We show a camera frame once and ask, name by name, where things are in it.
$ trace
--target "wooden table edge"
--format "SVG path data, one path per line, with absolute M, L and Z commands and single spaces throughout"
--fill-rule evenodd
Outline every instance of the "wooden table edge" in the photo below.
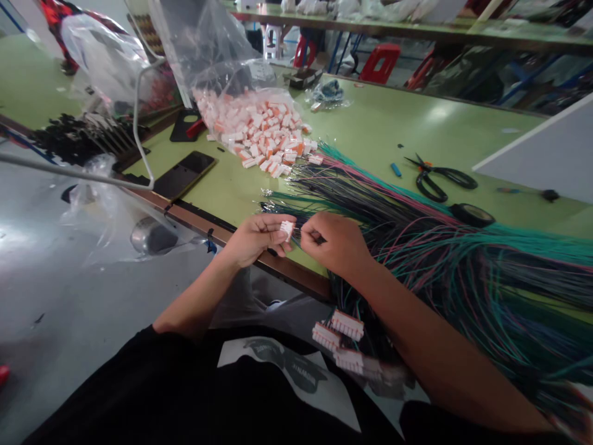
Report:
M 174 221 L 204 237 L 208 235 L 210 229 L 213 229 L 211 237 L 218 245 L 224 247 L 233 234 L 232 231 L 220 227 L 215 222 L 209 221 L 204 216 L 200 216 L 191 210 L 177 204 L 170 205 L 168 201 L 152 192 L 132 189 L 127 191 L 132 195 L 136 195 L 152 208 L 162 211 Z M 281 258 L 269 252 L 264 252 L 260 255 L 255 265 L 315 299 L 320 301 L 331 299 L 330 284 L 326 277 L 305 268 L 289 258 Z

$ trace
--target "gray floor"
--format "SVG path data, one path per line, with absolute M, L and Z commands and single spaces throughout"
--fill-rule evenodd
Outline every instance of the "gray floor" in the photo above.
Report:
M 10 142 L 0 150 L 38 158 Z M 75 180 L 3 163 L 0 177 L 0 364 L 12 371 L 0 390 L 0 443 L 16 444 L 152 323 L 212 255 L 200 247 L 82 268 L 97 238 L 59 224 L 68 208 L 60 195 Z M 251 274 L 261 293 L 298 293 L 257 268 Z

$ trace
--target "scissors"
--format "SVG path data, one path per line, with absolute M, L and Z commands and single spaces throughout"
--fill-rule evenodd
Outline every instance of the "scissors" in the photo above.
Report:
M 436 202 L 445 202 L 448 199 L 448 196 L 443 190 L 434 183 L 434 181 L 428 176 L 429 173 L 434 172 L 443 175 L 444 177 L 450 179 L 457 185 L 460 185 L 464 189 L 475 189 L 477 187 L 477 182 L 470 176 L 466 175 L 459 170 L 444 168 L 444 167 L 432 167 L 430 164 L 426 164 L 420 156 L 416 153 L 416 157 L 418 158 L 418 162 L 413 161 L 410 158 L 406 158 L 413 164 L 416 164 L 421 168 L 421 172 L 416 178 L 416 185 L 418 189 L 424 196 L 430 198 Z M 426 183 L 435 193 L 433 195 L 427 188 L 424 186 L 423 183 Z

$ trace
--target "smartphone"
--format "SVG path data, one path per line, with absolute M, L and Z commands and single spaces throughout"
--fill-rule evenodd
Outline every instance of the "smartphone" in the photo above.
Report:
M 199 151 L 192 151 L 181 162 L 154 183 L 153 192 L 172 203 L 204 176 L 217 160 Z

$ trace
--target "wrist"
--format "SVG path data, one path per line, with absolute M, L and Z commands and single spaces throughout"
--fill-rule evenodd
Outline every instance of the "wrist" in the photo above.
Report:
M 237 259 L 233 258 L 232 255 L 229 255 L 225 249 L 214 257 L 211 264 L 219 269 L 228 271 L 233 275 L 237 274 L 242 269 Z

